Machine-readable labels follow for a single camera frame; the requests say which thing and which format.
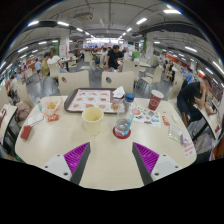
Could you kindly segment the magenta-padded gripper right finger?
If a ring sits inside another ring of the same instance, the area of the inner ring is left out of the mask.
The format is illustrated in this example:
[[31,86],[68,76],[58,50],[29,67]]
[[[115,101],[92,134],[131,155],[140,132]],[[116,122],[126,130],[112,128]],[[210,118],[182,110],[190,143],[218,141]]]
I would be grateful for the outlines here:
[[133,143],[132,153],[144,185],[148,185],[182,169],[168,154],[159,155],[136,142]]

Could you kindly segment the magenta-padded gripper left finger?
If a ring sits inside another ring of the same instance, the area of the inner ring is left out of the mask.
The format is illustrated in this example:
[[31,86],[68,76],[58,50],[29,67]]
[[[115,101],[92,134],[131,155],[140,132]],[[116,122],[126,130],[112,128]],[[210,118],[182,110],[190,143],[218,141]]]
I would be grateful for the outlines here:
[[66,154],[56,154],[43,169],[65,180],[79,184],[90,154],[90,143],[84,143]]

